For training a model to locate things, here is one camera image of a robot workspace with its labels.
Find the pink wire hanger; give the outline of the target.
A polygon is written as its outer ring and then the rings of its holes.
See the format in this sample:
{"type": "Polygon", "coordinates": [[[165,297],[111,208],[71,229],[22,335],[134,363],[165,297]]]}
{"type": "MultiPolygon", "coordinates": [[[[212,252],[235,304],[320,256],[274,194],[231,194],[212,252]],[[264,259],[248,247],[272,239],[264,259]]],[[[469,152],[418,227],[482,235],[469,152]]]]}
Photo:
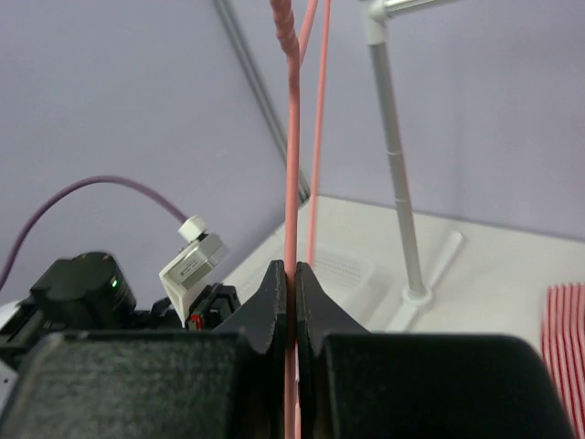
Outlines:
{"type": "Polygon", "coordinates": [[[288,133],[286,145],[286,195],[284,222],[284,272],[286,281],[286,336],[284,351],[284,436],[298,438],[296,383],[296,294],[294,278],[297,264],[297,220],[300,176],[301,92],[300,70],[303,63],[318,3],[306,7],[301,32],[295,31],[293,6],[290,1],[272,1],[271,9],[276,37],[287,60],[288,68],[288,133]]]}

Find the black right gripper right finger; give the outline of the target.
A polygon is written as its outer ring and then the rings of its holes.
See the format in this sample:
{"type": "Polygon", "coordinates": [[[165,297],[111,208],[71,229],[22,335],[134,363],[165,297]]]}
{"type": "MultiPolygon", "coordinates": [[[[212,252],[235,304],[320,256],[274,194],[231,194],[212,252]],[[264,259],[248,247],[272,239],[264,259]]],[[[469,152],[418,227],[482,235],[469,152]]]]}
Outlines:
{"type": "Polygon", "coordinates": [[[304,438],[570,438],[545,366],[496,334],[371,333],[295,275],[304,438]]]}

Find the silver white clothes rack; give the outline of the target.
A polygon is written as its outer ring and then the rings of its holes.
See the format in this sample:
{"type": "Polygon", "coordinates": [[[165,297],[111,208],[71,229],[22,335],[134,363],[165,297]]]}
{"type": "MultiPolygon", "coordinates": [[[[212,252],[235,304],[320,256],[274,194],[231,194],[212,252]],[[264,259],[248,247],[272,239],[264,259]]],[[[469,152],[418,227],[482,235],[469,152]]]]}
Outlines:
{"type": "Polygon", "coordinates": [[[388,55],[387,22],[392,17],[412,14],[442,5],[443,2],[362,1],[360,4],[375,78],[407,275],[407,284],[402,291],[401,302],[389,321],[388,329],[391,332],[405,332],[418,316],[430,309],[434,290],[459,256],[464,245],[464,237],[459,231],[450,231],[431,261],[428,274],[422,273],[388,55]]]}

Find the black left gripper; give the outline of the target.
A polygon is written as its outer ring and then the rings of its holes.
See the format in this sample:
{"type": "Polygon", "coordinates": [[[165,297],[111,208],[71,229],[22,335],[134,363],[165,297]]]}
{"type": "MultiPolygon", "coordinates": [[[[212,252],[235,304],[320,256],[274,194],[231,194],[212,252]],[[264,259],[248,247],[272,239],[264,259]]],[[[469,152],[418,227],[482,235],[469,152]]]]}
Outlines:
{"type": "Polygon", "coordinates": [[[208,285],[189,308],[185,322],[180,320],[169,298],[155,302],[150,312],[150,328],[210,330],[222,324],[239,308],[240,301],[234,286],[208,285]]]}

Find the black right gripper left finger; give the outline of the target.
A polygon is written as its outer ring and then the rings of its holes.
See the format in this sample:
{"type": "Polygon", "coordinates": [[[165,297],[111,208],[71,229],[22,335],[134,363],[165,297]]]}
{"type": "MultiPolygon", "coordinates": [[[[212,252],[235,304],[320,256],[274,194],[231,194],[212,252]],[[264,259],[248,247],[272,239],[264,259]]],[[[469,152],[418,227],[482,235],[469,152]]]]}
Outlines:
{"type": "Polygon", "coordinates": [[[1,415],[4,438],[281,438],[286,280],[219,327],[58,332],[25,356],[1,415]]]}

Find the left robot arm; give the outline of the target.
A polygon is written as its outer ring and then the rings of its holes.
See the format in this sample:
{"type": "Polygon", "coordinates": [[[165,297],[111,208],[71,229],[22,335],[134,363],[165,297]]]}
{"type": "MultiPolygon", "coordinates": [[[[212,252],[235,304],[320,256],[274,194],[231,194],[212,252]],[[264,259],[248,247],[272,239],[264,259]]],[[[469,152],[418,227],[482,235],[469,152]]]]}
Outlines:
{"type": "Polygon", "coordinates": [[[54,261],[22,301],[1,307],[1,382],[9,384],[24,356],[44,336],[75,330],[182,330],[169,298],[138,310],[115,259],[89,252],[54,261]]]}

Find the clear plastic basket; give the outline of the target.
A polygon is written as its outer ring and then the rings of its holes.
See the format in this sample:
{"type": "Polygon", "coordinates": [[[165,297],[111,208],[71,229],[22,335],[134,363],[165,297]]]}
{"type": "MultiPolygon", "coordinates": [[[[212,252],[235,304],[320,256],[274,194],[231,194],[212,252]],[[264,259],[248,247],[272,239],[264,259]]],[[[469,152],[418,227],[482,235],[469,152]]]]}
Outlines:
{"type": "MultiPolygon", "coordinates": [[[[281,244],[262,245],[225,283],[233,285],[239,300],[245,302],[259,289],[269,262],[283,257],[281,244]]],[[[379,265],[331,246],[316,250],[313,270],[324,291],[364,327],[370,325],[393,284],[392,277],[379,265]]]]}

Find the red white striped tank top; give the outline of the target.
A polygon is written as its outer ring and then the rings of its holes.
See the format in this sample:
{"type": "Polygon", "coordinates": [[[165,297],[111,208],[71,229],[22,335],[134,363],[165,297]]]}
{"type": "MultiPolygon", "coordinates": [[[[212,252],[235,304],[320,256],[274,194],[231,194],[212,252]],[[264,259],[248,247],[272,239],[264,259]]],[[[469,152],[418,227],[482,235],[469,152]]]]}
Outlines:
{"type": "Polygon", "coordinates": [[[541,353],[576,437],[584,436],[584,284],[548,288],[541,353]]]}

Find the left aluminium frame post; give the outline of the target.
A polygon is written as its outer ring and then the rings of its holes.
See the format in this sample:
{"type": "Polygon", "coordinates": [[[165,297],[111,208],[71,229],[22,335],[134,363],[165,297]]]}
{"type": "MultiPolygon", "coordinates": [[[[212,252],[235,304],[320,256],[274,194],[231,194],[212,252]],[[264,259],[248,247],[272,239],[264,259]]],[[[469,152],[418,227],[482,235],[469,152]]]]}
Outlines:
{"type": "Polygon", "coordinates": [[[228,0],[213,0],[212,4],[229,38],[230,45],[238,58],[264,122],[271,133],[272,140],[279,151],[283,163],[286,163],[287,135],[270,96],[268,87],[261,75],[259,66],[253,57],[250,44],[244,35],[235,8],[232,2],[228,0]]]}

